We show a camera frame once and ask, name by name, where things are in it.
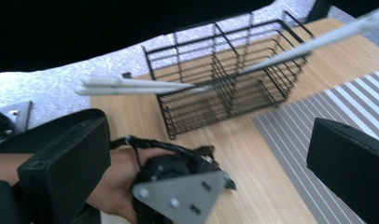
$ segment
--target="speckled floor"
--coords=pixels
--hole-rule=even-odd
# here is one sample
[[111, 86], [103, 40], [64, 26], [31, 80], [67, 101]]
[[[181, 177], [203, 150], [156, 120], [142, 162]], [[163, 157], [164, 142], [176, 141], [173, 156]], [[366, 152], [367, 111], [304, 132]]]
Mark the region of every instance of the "speckled floor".
[[[286, 10], [297, 18], [305, 17], [314, 1], [278, 0], [269, 7], [257, 10], [257, 21], [280, 18]], [[352, 17], [337, 8], [332, 8], [330, 16], [342, 21], [351, 21]], [[246, 21], [241, 17], [223, 21], [230, 27], [243, 26]], [[185, 38], [202, 36], [205, 29], [189, 30]], [[379, 44], [379, 36], [372, 34], [374, 42]], [[120, 74], [131, 72], [134, 77], [148, 72], [141, 46], [156, 48], [172, 43], [170, 35], [158, 36], [138, 45], [96, 57], [84, 62], [52, 68], [32, 73], [0, 73], [0, 106], [21, 101], [33, 102], [29, 128], [34, 128], [49, 120], [90, 107], [89, 96], [78, 96], [73, 88], [84, 76], [120, 77]]]

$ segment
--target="striped placemat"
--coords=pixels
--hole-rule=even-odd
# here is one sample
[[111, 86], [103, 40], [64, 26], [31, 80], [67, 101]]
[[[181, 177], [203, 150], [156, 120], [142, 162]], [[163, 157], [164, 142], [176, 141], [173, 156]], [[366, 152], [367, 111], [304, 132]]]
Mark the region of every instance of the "striped placemat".
[[364, 223], [306, 168], [316, 117], [349, 124], [379, 139], [379, 71], [254, 118], [318, 223]]

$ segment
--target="forearm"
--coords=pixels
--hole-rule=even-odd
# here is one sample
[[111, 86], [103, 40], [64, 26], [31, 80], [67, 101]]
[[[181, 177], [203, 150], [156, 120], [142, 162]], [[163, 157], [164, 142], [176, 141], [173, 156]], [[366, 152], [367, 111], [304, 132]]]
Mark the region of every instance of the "forearm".
[[11, 186], [19, 181], [17, 169], [33, 154], [0, 153], [0, 180], [5, 180]]

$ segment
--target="wooden tabletop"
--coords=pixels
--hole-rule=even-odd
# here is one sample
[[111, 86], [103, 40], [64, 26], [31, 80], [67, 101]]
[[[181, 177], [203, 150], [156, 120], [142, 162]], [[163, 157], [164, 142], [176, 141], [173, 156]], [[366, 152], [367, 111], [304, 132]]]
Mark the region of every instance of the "wooden tabletop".
[[[307, 25], [314, 35], [341, 26], [325, 19]], [[315, 51], [285, 104], [379, 69], [379, 48], [361, 35]], [[155, 95], [97, 96], [91, 107], [104, 110], [112, 138], [132, 134], [184, 147], [214, 145], [216, 160], [235, 181], [223, 193], [207, 223], [316, 223], [273, 152], [253, 124], [262, 109], [168, 139]]]

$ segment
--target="black wire basket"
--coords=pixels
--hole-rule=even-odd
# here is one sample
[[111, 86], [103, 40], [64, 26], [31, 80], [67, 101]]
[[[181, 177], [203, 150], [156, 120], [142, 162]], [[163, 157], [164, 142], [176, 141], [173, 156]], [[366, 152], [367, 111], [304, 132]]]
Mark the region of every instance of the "black wire basket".
[[312, 34], [287, 12], [284, 17], [229, 30], [223, 24], [210, 24], [210, 35], [180, 41], [173, 34], [173, 44], [147, 50], [148, 68], [153, 80], [191, 83], [193, 86], [157, 94], [161, 113], [170, 139], [179, 133], [229, 119], [265, 106], [277, 106], [286, 101], [297, 75], [306, 64], [305, 57], [243, 72], [287, 49], [301, 44], [297, 32]]

